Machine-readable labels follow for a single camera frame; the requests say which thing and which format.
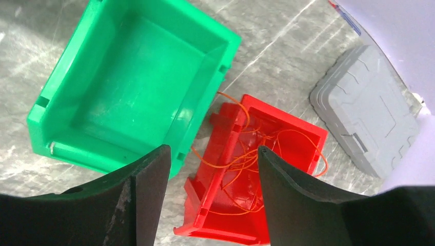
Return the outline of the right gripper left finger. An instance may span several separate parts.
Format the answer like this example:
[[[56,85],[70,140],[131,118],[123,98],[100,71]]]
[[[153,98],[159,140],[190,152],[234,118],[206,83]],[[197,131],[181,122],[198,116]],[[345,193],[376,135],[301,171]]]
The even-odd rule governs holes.
[[[161,145],[60,194],[3,194],[1,245],[153,245],[170,167]]]

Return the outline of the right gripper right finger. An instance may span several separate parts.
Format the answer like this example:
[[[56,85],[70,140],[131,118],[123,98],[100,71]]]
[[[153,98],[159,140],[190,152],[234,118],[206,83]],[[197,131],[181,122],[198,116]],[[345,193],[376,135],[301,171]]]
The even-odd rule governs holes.
[[[365,196],[325,183],[258,149],[271,245],[434,245],[434,187]]]

